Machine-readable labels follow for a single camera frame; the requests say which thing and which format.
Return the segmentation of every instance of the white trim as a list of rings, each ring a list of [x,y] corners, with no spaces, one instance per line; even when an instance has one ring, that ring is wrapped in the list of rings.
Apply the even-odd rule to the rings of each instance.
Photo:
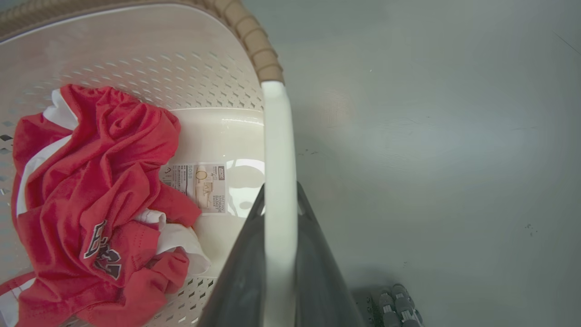
[[[70,129],[71,131],[78,126],[78,117],[71,110],[67,102],[64,100],[63,96],[60,94],[60,90],[52,91],[52,106],[47,107],[42,113],[44,118],[49,121]],[[18,197],[16,198],[16,217],[28,211],[26,206],[26,183],[28,183],[28,178],[32,173],[38,169],[48,158],[55,154],[60,148],[64,147],[65,144],[71,139],[71,135],[61,138],[60,140],[47,145],[37,154],[35,154],[26,163],[24,171],[22,172],[22,179],[20,180],[20,187],[18,188]]]
[[[266,298],[264,327],[295,325],[297,195],[291,104],[279,81],[264,93]]]
[[[23,290],[30,288],[36,278],[32,278],[20,285],[17,289],[12,289],[0,295],[0,314],[6,323],[6,327],[14,327],[18,323],[18,297]]]
[[[189,259],[188,275],[200,275],[210,269],[211,261],[202,250],[198,236],[191,227],[168,223],[165,213],[151,209],[144,210],[135,220],[146,224],[159,224],[156,254],[174,251],[177,247],[184,249]]]

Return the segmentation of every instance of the dark gray object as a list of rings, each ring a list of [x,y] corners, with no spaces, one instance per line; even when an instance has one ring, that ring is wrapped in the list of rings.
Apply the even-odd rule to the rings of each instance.
[[[300,184],[296,326],[363,327],[357,307]],[[232,248],[199,327],[262,325],[265,291],[264,186]]]

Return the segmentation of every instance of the wicker rim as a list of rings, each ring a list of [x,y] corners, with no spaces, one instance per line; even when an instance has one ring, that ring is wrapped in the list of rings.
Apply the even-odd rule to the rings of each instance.
[[[266,32],[240,0],[29,0],[0,13],[0,42],[47,24],[89,13],[164,3],[191,6],[212,15],[240,41],[259,82],[284,83],[278,55]]]

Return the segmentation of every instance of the laundry basket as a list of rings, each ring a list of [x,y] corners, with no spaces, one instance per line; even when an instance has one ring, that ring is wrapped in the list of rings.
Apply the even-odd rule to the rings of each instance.
[[[180,119],[170,163],[220,162],[228,176],[227,213],[195,225],[210,270],[188,278],[147,326],[196,324],[265,182],[265,310],[288,307],[297,211],[291,109],[277,55],[239,0],[32,0],[1,14],[0,41],[2,281],[31,269],[10,215],[18,120],[42,112],[63,85],[113,86]]]

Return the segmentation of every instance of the sticker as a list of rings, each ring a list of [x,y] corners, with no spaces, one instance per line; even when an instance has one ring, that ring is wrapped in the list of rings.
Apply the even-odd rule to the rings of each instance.
[[[162,183],[184,193],[204,214],[226,214],[226,164],[186,163],[164,165]]]

